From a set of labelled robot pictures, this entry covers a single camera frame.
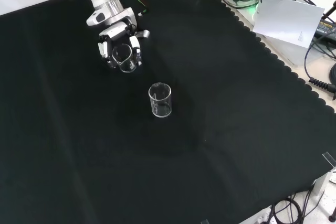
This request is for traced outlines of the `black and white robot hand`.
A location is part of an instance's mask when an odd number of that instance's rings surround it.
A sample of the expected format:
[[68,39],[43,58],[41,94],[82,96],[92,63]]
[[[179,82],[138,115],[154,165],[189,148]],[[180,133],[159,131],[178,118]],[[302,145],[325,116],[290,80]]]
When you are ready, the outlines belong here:
[[107,7],[96,10],[87,19],[88,26],[107,24],[99,34],[98,48],[102,60],[112,69],[118,67],[131,73],[142,65],[140,39],[148,38],[148,30],[139,31],[131,8],[110,11]]

